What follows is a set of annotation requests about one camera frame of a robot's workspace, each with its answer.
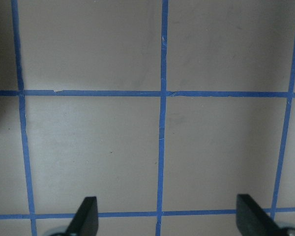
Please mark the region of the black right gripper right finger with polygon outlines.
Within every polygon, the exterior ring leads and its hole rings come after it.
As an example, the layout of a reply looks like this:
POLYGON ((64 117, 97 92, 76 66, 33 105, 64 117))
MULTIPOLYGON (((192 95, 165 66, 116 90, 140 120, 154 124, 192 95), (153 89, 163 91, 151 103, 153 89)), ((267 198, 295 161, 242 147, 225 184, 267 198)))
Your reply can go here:
POLYGON ((249 194, 237 194, 236 226, 242 236, 290 236, 280 228, 249 194))

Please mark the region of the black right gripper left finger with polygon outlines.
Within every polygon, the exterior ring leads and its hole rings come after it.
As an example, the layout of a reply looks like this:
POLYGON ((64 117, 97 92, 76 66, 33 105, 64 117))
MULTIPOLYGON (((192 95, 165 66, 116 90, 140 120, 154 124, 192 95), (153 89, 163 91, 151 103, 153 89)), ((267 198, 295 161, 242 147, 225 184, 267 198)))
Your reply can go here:
POLYGON ((66 236, 96 236, 99 228, 96 197, 85 197, 65 231, 66 236))

